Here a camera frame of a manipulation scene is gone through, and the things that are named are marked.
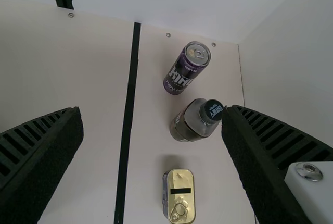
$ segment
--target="can lid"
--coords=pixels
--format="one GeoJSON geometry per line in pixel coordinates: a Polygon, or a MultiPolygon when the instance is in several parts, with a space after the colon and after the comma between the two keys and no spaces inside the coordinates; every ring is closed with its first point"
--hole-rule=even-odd
{"type": "Polygon", "coordinates": [[[222,119],[223,105],[217,100],[208,100],[200,106],[200,117],[207,124],[215,124],[222,119]]]}
{"type": "Polygon", "coordinates": [[[198,66],[207,65],[211,54],[206,45],[199,42],[190,42],[185,47],[187,59],[198,66]]]}

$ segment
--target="plastic bottle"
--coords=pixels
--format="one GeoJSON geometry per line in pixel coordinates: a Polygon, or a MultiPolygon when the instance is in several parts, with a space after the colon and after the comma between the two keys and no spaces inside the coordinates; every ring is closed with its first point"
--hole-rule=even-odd
{"type": "Polygon", "coordinates": [[[209,137],[222,119],[222,110],[217,100],[195,99],[171,121],[171,136],[181,142],[209,137]]]}

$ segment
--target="metal screw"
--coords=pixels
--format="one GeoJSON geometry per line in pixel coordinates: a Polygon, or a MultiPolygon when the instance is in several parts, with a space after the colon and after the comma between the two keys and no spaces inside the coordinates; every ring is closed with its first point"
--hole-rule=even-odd
{"type": "Polygon", "coordinates": [[[295,169],[301,177],[310,181],[321,181],[324,177],[319,168],[311,163],[298,163],[295,169]]]}

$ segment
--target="bottle label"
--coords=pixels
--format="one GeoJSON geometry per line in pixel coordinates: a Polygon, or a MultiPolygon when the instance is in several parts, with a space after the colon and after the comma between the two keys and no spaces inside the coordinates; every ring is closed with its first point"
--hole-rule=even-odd
{"type": "Polygon", "coordinates": [[[183,112],[180,112],[180,113],[176,116],[176,118],[175,118],[175,125],[181,120],[182,113],[183,113],[183,112]]]}
{"type": "Polygon", "coordinates": [[[210,111],[210,115],[211,117],[213,118],[214,116],[216,116],[216,114],[218,114],[219,112],[221,112],[223,110],[222,106],[221,105],[217,105],[217,104],[214,104],[213,106],[211,106],[209,108],[209,111],[210,111]]]}

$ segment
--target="pull tab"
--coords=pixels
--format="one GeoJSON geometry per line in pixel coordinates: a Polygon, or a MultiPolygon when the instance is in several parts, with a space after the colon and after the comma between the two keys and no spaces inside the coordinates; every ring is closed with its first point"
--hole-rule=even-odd
{"type": "Polygon", "coordinates": [[[178,203],[176,204],[176,206],[174,207],[170,219],[172,221],[178,221],[179,219],[181,219],[181,217],[183,217],[186,214],[186,208],[184,206],[184,204],[178,203]]]}

